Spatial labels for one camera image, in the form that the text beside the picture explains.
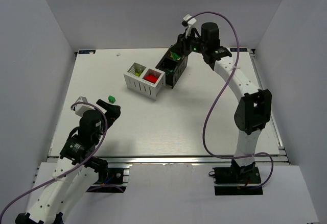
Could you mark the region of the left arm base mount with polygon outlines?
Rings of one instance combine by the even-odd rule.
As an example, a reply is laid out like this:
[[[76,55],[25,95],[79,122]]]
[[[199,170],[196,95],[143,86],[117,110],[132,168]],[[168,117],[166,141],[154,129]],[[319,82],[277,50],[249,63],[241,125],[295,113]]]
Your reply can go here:
[[[94,186],[90,186],[86,192],[90,193],[124,193],[126,186],[123,186],[126,181],[124,177],[126,168],[112,167],[108,165],[106,160],[92,157],[85,167],[90,166],[95,170],[98,176]]]

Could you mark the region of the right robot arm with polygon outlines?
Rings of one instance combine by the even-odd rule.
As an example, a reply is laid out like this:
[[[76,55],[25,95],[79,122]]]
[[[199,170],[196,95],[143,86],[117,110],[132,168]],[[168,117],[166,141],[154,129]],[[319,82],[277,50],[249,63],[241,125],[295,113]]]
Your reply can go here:
[[[234,121],[239,129],[237,148],[231,160],[239,167],[253,165],[259,136],[271,118],[271,92],[260,89],[237,68],[238,61],[220,44],[216,23],[202,24],[201,33],[191,21],[185,20],[182,24],[185,32],[178,35],[170,50],[181,57],[192,52],[201,54],[205,63],[225,81],[225,87],[231,89],[238,101]]]

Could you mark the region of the green sloped lego brick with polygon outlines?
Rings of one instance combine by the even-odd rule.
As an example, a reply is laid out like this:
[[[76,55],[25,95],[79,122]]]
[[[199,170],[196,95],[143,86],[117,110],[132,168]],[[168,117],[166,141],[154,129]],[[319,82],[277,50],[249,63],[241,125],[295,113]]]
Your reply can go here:
[[[115,103],[115,101],[116,101],[116,99],[115,99],[115,97],[114,96],[109,96],[108,97],[108,101],[111,103],[111,104],[114,104]]]

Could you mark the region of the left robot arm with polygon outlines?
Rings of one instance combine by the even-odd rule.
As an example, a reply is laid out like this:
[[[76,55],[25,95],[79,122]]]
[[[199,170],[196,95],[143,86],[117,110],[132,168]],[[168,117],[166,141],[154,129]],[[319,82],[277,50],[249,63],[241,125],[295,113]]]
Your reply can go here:
[[[79,97],[71,110],[80,117],[64,144],[51,179],[37,201],[15,223],[65,223],[77,201],[93,184],[108,178],[108,163],[94,156],[121,107],[99,99],[95,105]]]

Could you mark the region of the green 2x4 lego plate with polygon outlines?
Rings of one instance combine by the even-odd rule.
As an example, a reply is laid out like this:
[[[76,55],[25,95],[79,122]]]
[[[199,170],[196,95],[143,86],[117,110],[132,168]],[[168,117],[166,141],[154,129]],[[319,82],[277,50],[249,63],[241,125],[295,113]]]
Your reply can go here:
[[[174,52],[170,52],[170,56],[174,61],[180,60],[180,56]]]

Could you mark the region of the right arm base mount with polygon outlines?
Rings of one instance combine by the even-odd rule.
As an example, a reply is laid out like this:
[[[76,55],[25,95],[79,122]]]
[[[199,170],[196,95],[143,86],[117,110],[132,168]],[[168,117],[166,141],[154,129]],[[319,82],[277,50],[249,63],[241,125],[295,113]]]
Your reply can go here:
[[[208,176],[214,179],[215,196],[263,195],[258,167],[237,179],[230,167],[215,167]]]

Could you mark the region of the red 2x4 lego brick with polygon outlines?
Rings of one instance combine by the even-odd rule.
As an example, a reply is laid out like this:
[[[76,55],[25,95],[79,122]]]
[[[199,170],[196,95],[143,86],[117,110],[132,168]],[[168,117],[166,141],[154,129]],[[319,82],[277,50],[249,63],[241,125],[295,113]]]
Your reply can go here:
[[[144,80],[146,80],[152,84],[155,84],[157,82],[158,78],[156,76],[150,74],[150,75],[144,77]]]

